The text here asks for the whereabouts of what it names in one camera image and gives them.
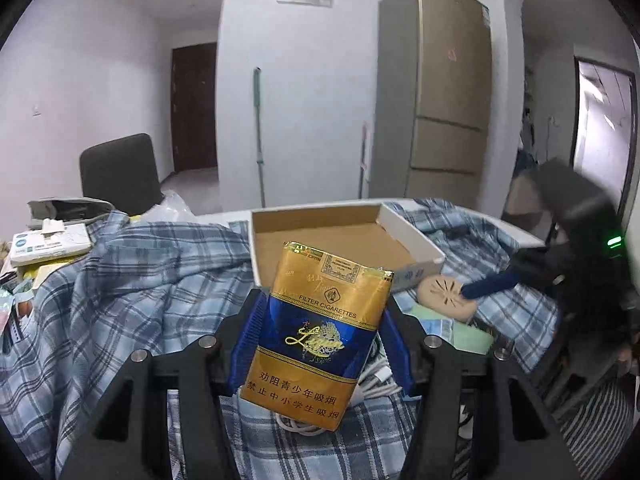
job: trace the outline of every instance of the gray pouch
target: gray pouch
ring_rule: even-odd
[[[41,198],[29,202],[29,229],[42,229],[45,218],[62,220],[65,224],[91,224],[106,218],[115,208],[112,203],[97,198]]]

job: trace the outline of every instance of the plaid cloth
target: plaid cloth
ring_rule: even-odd
[[[427,200],[404,214],[447,253],[444,273],[463,281],[499,270],[516,248],[492,224]],[[137,223],[113,212],[92,229],[92,252],[40,287],[25,339],[0,356],[0,416],[43,478],[60,473],[98,399],[130,353],[178,351],[215,332],[252,286],[242,226]],[[399,294],[400,303],[411,301]],[[551,342],[554,304],[522,287],[479,304],[531,368]],[[234,396],[222,400],[242,478],[374,478],[398,474],[415,423],[401,396],[347,410],[335,433],[304,437]],[[174,476],[182,476],[177,396],[169,395]]]

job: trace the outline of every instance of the screw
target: screw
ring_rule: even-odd
[[[509,352],[504,348],[498,348],[494,350],[494,357],[498,359],[498,361],[506,361],[509,358]]]
[[[134,350],[131,353],[131,360],[135,363],[141,363],[146,359],[146,350]]]
[[[204,335],[198,340],[198,344],[203,348],[211,348],[218,340],[212,335]]]
[[[442,346],[442,339],[436,335],[428,335],[424,338],[424,344],[429,348],[438,348],[439,346]]]

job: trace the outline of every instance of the doorway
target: doorway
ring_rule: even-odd
[[[638,99],[632,72],[575,58],[575,171],[605,189],[622,218],[636,158]]]
[[[175,173],[216,168],[216,51],[203,43],[172,51],[171,136]]]

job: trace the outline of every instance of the gold refrigerator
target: gold refrigerator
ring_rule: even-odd
[[[491,102],[488,10],[382,0],[369,196],[476,206]]]

